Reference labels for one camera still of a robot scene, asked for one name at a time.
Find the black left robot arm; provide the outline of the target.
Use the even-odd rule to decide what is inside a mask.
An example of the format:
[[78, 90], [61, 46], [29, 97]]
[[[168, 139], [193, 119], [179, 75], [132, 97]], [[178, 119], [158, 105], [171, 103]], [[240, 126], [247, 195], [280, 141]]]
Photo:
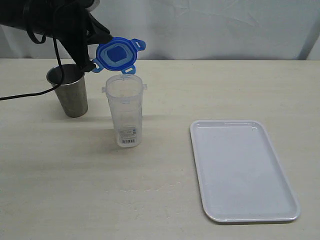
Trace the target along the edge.
[[58, 40], [82, 72], [96, 66], [88, 46], [107, 44], [110, 31], [91, 14], [98, 0], [2, 0], [0, 23], [27, 32], [35, 44]]

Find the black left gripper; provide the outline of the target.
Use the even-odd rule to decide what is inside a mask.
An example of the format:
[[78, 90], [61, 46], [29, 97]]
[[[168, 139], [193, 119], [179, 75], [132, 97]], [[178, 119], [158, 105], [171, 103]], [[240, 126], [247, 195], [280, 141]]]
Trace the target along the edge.
[[88, 53], [88, 45], [107, 44], [112, 39], [109, 29], [90, 12], [98, 0], [38, 0], [37, 34], [43, 44], [46, 38], [56, 38], [83, 73], [96, 68]]

